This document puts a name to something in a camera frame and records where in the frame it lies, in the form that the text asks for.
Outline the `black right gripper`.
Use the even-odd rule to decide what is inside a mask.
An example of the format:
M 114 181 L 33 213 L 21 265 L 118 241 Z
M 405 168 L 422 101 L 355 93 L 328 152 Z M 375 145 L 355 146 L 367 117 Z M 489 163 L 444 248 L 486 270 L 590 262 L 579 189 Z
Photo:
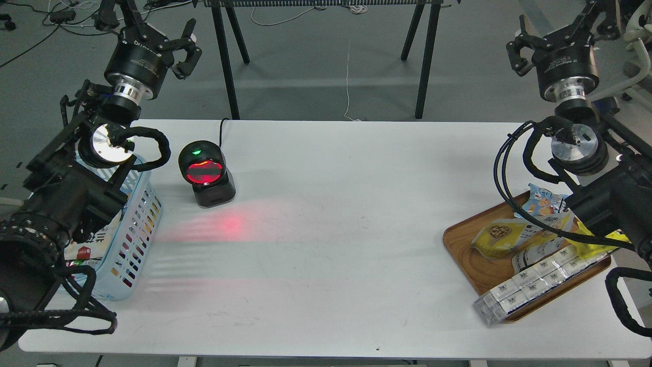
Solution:
M 524 76 L 534 66 L 540 97 L 547 101 L 557 100 L 555 85 L 565 79 L 580 81 L 585 92 L 592 92 L 600 80 L 591 30 L 600 14 L 605 14 L 605 18 L 597 26 L 597 33 L 603 39 L 619 39 L 618 1 L 588 1 L 570 25 L 570 35 L 562 35 L 561 30 L 558 30 L 546 36 L 546 44 L 552 46 L 550 49 L 545 49 L 543 38 L 530 33 L 529 18 L 525 14 L 520 15 L 520 30 L 514 40 L 506 44 L 512 70 L 517 75 Z M 531 61 L 522 56 L 523 48 L 535 51 Z

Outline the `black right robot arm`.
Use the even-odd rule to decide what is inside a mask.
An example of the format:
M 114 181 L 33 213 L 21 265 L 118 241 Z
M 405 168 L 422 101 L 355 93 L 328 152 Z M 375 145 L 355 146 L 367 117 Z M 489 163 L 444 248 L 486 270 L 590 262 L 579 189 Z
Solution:
M 542 121 L 520 125 L 499 148 L 492 169 L 499 195 L 526 220 L 543 226 L 517 205 L 507 185 L 508 154 L 530 130 L 523 152 L 526 169 L 538 179 L 565 183 L 572 191 L 568 208 L 590 232 L 553 233 L 628 249 L 650 264 L 650 145 L 613 111 L 598 111 L 587 98 L 599 85 L 594 44 L 622 37 L 619 3 L 587 1 L 573 23 L 541 37 L 528 31 L 525 15 L 519 21 L 520 31 L 506 46 L 510 65 L 519 76 L 536 69 L 540 97 L 556 109 Z

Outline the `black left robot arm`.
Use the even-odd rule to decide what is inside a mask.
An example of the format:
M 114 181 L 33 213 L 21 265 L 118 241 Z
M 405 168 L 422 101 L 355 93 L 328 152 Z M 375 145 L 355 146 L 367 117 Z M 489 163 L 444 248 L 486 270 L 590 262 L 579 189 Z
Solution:
M 117 46 L 104 73 L 107 85 L 84 81 L 74 100 L 60 102 L 64 128 L 26 166 L 23 186 L 31 192 L 2 221 L 2 350 L 28 330 L 72 331 L 77 318 L 107 321 L 117 316 L 92 295 L 96 271 L 68 267 L 64 250 L 84 242 L 127 203 L 121 190 L 132 171 L 165 165 L 167 137 L 155 128 L 132 127 L 142 100 L 158 97 L 166 73 L 186 79 L 202 50 L 189 19 L 179 39 L 149 25 L 133 1 L 102 1 L 95 28 L 117 33 Z

